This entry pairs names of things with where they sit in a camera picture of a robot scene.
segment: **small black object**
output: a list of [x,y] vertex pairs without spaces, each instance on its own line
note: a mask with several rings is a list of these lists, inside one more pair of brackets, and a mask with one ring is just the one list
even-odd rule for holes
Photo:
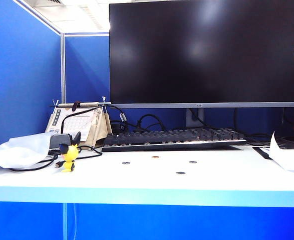
[[269,155],[265,153],[263,150],[261,150],[259,147],[254,146],[252,149],[259,153],[264,159],[272,160],[272,158],[270,158]]

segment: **small toy figure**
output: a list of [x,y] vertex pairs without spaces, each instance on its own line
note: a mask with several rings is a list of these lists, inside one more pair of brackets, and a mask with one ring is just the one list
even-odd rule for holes
[[77,158],[79,151],[77,149],[80,144],[80,132],[77,133],[75,138],[72,140],[72,145],[60,144],[61,156],[65,160],[63,167],[65,168],[62,172],[72,172],[75,168],[75,159]]

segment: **black monitor screen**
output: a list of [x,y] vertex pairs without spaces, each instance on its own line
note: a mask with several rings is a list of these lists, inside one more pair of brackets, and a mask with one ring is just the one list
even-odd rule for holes
[[110,4],[114,104],[294,102],[293,0]]

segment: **black keyboard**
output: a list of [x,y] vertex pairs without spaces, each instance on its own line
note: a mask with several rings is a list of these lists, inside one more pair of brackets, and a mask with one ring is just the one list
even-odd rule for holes
[[243,145],[244,136],[234,130],[195,128],[144,133],[120,133],[108,135],[103,152],[165,150],[165,149],[212,149],[223,146]]

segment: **desk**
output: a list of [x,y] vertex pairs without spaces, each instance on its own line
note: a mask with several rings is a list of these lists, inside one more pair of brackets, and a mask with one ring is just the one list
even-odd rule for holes
[[294,207],[294,172],[237,148],[106,152],[77,160],[74,172],[0,169],[0,201]]

